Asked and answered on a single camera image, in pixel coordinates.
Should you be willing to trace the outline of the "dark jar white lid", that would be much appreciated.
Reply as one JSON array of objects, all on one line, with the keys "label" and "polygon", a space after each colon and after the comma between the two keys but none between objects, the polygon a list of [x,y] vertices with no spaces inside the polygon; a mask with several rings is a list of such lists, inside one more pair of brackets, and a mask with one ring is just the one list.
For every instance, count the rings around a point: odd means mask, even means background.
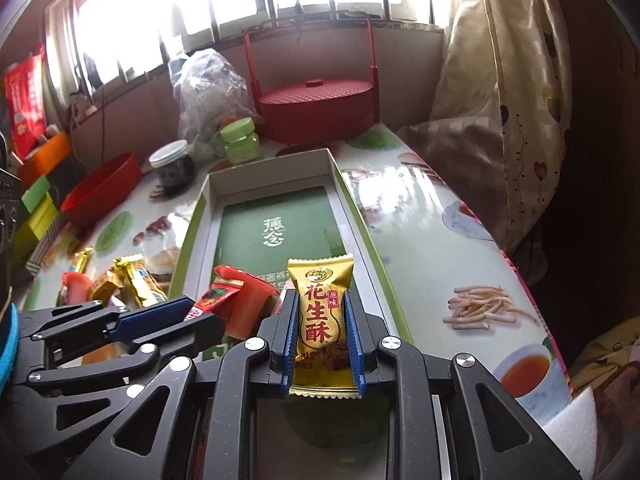
[{"label": "dark jar white lid", "polygon": [[167,196],[188,188],[198,172],[187,140],[177,140],[159,148],[149,157],[149,164]]}]

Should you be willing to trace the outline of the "white foam sheet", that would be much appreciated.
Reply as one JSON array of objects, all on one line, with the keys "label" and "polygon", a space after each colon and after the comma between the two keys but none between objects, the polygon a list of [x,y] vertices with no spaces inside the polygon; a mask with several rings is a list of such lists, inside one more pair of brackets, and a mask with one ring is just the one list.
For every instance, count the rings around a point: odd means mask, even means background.
[{"label": "white foam sheet", "polygon": [[585,388],[571,404],[545,424],[544,431],[583,479],[593,478],[597,461],[598,423],[591,387]]}]

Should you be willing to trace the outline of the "green cream jar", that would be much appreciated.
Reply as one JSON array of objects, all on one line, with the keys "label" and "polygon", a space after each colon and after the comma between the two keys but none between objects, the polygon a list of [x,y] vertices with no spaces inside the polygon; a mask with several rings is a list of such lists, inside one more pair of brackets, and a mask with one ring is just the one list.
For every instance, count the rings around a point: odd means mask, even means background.
[{"label": "green cream jar", "polygon": [[224,156],[231,165],[254,162],[262,154],[259,136],[254,120],[229,115],[221,119],[219,130],[214,136],[214,149]]}]

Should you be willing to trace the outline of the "beige patterned curtain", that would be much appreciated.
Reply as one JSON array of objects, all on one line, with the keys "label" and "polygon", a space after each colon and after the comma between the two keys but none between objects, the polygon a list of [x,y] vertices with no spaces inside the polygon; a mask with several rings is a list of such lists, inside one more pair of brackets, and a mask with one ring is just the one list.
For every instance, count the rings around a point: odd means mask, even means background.
[{"label": "beige patterned curtain", "polygon": [[450,0],[426,122],[399,129],[513,252],[551,202],[572,114],[559,0]]}]

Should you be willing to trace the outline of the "green white cardboard box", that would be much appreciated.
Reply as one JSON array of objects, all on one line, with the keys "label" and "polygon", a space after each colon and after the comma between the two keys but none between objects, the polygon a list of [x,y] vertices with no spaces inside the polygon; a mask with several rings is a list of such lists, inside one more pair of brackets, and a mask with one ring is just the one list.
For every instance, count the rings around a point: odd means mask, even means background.
[{"label": "green white cardboard box", "polygon": [[258,160],[205,178],[169,293],[198,298],[221,263],[281,285],[292,259],[344,254],[354,258],[352,282],[366,311],[410,341],[382,258],[331,152]]}]

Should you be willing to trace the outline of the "green yellow boxes stack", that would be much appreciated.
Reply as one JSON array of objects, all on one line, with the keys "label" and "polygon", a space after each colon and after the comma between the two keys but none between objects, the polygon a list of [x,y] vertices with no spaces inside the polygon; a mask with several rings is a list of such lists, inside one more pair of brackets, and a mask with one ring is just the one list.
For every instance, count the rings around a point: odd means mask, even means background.
[{"label": "green yellow boxes stack", "polygon": [[12,274],[26,264],[29,255],[58,216],[58,208],[51,197],[50,189],[48,178],[40,176],[21,197],[14,248],[10,258]]}]

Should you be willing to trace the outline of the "clear plastic bag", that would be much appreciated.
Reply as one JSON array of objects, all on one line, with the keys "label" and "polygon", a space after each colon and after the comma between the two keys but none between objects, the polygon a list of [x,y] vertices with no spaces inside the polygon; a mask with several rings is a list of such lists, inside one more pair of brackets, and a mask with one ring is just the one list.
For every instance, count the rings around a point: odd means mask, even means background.
[{"label": "clear plastic bag", "polygon": [[216,50],[179,52],[168,70],[179,107],[180,139],[210,143],[229,120],[257,117],[245,79]]}]

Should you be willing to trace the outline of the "red snack bag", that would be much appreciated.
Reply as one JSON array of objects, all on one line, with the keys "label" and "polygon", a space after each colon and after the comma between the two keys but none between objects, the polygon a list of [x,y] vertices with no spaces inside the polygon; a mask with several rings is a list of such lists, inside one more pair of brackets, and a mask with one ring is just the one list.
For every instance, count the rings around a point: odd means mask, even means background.
[{"label": "red snack bag", "polygon": [[20,159],[32,151],[46,132],[42,95],[42,63],[45,58],[46,50],[40,42],[26,61],[15,64],[3,76],[13,151]]}]

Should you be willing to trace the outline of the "yellow peanut crisp packet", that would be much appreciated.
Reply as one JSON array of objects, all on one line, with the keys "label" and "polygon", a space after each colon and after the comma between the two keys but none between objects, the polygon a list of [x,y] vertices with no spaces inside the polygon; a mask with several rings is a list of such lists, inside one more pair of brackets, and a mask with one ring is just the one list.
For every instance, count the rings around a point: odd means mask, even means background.
[{"label": "yellow peanut crisp packet", "polygon": [[122,288],[118,275],[107,270],[100,274],[89,288],[89,299],[99,301],[106,307],[114,295],[117,295]]},{"label": "yellow peanut crisp packet", "polygon": [[356,399],[343,306],[352,284],[351,254],[291,259],[288,274],[298,295],[297,339],[290,393],[306,398]]}]

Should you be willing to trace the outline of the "red jelly cup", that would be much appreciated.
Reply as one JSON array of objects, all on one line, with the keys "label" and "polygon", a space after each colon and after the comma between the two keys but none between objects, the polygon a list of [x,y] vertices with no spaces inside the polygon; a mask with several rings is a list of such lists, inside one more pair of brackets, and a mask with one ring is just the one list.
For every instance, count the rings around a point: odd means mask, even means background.
[{"label": "red jelly cup", "polygon": [[231,297],[226,335],[239,340],[247,339],[259,321],[265,304],[277,296],[278,290],[262,278],[226,264],[218,264],[214,267],[214,272],[218,278],[243,283],[240,291]]}]

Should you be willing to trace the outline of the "long gold wafer bar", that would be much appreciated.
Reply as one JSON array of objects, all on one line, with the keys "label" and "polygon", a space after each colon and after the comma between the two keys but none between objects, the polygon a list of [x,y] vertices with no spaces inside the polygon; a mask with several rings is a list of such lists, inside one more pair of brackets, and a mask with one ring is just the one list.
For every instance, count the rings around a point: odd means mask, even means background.
[{"label": "long gold wafer bar", "polygon": [[115,258],[114,268],[124,278],[139,309],[154,307],[167,300],[156,279],[146,270],[142,254]]}]

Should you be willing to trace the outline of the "orange box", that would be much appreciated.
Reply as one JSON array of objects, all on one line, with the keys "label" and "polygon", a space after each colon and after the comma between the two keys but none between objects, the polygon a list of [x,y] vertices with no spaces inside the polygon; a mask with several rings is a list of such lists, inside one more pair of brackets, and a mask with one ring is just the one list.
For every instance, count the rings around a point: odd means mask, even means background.
[{"label": "orange box", "polygon": [[59,132],[24,160],[24,164],[17,170],[17,177],[24,188],[29,188],[35,180],[55,170],[70,154],[70,138],[67,133]]}]

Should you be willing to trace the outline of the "red oval plastic basin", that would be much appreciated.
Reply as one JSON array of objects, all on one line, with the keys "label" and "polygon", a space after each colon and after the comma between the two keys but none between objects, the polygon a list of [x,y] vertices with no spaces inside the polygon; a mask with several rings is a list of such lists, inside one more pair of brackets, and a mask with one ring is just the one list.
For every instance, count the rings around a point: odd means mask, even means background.
[{"label": "red oval plastic basin", "polygon": [[126,200],[141,179],[134,154],[120,154],[74,187],[61,205],[62,213],[75,228],[93,226]]}]

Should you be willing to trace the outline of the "pink jelly cup lying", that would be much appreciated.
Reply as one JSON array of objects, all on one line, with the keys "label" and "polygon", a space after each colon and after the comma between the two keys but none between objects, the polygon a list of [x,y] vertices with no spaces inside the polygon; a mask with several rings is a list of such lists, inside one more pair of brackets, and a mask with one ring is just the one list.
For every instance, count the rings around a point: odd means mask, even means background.
[{"label": "pink jelly cup lying", "polygon": [[88,300],[92,281],[86,274],[67,271],[62,275],[62,283],[61,306],[82,304]]}]

